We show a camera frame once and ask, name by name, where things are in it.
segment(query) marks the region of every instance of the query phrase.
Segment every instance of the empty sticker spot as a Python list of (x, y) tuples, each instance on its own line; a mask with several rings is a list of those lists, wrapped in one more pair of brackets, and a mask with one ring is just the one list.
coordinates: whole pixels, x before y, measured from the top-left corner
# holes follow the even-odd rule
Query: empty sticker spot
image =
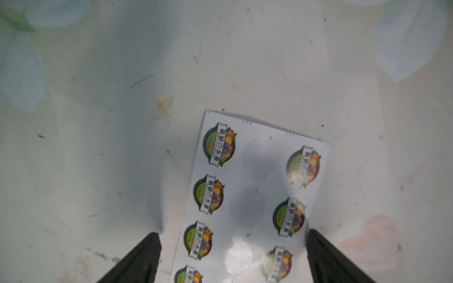
[(236, 225), (251, 228), (264, 215), (266, 197), (254, 187), (248, 187), (231, 199), (230, 215)]
[(253, 249), (243, 238), (233, 236), (232, 245), (225, 254), (225, 267), (229, 274), (236, 275), (252, 264)]
[(272, 172), (278, 160), (278, 146), (267, 136), (259, 136), (250, 141), (242, 153), (242, 163), (253, 179), (263, 178)]

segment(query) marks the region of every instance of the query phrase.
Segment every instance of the glossy white surface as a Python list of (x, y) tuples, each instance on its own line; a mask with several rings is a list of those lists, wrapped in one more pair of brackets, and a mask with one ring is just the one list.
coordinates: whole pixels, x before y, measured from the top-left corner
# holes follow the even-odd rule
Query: glossy white surface
[(0, 95), (0, 281), (95, 282), (158, 231), (168, 282), (202, 115), (225, 108), (333, 144), (310, 224), (337, 245), (392, 219), (401, 250), (378, 282), (451, 282), (453, 24), (394, 83), (371, 47), (388, 7), (98, 0), (39, 29), (44, 99), (26, 114)]

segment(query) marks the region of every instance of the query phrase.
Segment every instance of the fruit illustration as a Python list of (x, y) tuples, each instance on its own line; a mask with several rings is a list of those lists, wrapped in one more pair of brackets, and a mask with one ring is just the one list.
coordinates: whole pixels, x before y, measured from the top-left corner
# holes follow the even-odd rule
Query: fruit illustration
[[(198, 205), (198, 208), (201, 209), (203, 198), (206, 190), (206, 178), (199, 180), (193, 187), (193, 197), (195, 202)], [(211, 206), (209, 207), (208, 212), (212, 214), (214, 210), (217, 210), (223, 203), (223, 188), (224, 186), (218, 180), (215, 181), (214, 191), (211, 197)]]
[[(293, 155), (291, 155), (291, 157), (288, 160), (288, 163), (286, 164), (286, 173), (288, 174), (289, 180), (291, 181), (292, 184), (294, 184), (294, 181), (298, 177), (297, 175), (304, 147), (305, 146), (303, 146), (301, 150), (296, 151)], [(308, 163), (308, 169), (304, 176), (304, 180), (302, 183), (303, 187), (307, 187), (307, 185), (310, 184), (318, 175), (320, 159), (321, 156), (319, 156), (316, 150), (314, 150), (311, 153), (311, 158)]]
[[(180, 269), (176, 272), (174, 275), (174, 283), (184, 283), (186, 281), (186, 273), (187, 273), (187, 266), (184, 267), (183, 269)], [(202, 278), (201, 274), (198, 272), (198, 270), (195, 270), (195, 273), (193, 275), (192, 283), (202, 283)]]
[[(269, 274), (271, 273), (272, 270), (272, 263), (274, 261), (275, 257), (275, 249), (272, 251), (268, 252), (267, 255), (265, 256), (263, 263), (261, 264), (261, 273), (264, 275), (264, 277), (268, 278)], [(285, 250), (284, 255), (283, 255), (283, 260), (280, 265), (280, 270), (277, 274), (277, 278), (275, 281), (278, 283), (280, 282), (283, 278), (285, 278), (289, 271), (291, 270), (291, 265), (292, 265), (292, 255)]]
[[(195, 239), (197, 224), (190, 225), (186, 231), (184, 232), (184, 246), (186, 247), (187, 251), (190, 254), (192, 249), (192, 245), (194, 244), (193, 241)], [(208, 229), (208, 227), (204, 228), (202, 241), (200, 244), (200, 251), (198, 253), (198, 259), (206, 256), (212, 248), (212, 232)]]
[[(280, 203), (274, 210), (274, 214), (272, 216), (274, 227), (277, 229), (279, 233), (283, 227), (284, 218), (286, 216), (286, 210), (288, 209), (288, 200), (289, 198), (286, 201)], [(305, 220), (304, 211), (305, 211), (304, 205), (298, 200), (296, 210), (294, 213), (293, 222), (290, 230), (288, 231), (288, 235), (290, 237), (292, 237), (294, 233), (299, 231), (302, 225), (304, 224)]]
[[(203, 151), (209, 160), (211, 160), (211, 156), (216, 143), (217, 127), (218, 125), (210, 129), (203, 139)], [(219, 160), (220, 166), (223, 166), (223, 164), (226, 161), (230, 160), (230, 158), (233, 156), (234, 149), (236, 147), (235, 140), (236, 134), (230, 128), (227, 128), (225, 138), (223, 140), (222, 154), (220, 155)]]

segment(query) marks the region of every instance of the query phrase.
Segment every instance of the fruit logo sticker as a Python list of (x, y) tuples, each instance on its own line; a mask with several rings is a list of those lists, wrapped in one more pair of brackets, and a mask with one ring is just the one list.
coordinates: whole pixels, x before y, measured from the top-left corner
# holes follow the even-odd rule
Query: fruit logo sticker
[(184, 245), (189, 257), (201, 260), (212, 248), (212, 233), (204, 223), (197, 221), (184, 232)]
[(285, 278), (291, 270), (292, 255), (284, 247), (275, 247), (268, 252), (261, 264), (261, 273), (266, 282), (278, 283)]
[(174, 275), (174, 283), (202, 283), (201, 274), (194, 267), (186, 265)]
[(193, 197), (201, 212), (206, 214), (218, 209), (223, 202), (223, 187), (216, 177), (206, 175), (193, 187)]
[(306, 188), (318, 175), (320, 159), (321, 156), (316, 150), (307, 146), (291, 155), (286, 164), (286, 173), (291, 184), (299, 189)]
[(304, 211), (304, 205), (297, 198), (288, 197), (286, 201), (280, 203), (272, 216), (279, 235), (287, 238), (299, 231), (304, 224)]
[(223, 166), (234, 154), (236, 134), (226, 124), (217, 123), (203, 139), (203, 151), (209, 164)]

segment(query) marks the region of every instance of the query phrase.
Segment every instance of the sticker sheet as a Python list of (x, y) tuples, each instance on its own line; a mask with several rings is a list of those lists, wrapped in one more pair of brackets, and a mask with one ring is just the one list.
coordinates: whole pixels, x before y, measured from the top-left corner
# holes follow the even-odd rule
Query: sticker sheet
[(300, 281), (330, 147), (206, 111), (170, 283)]

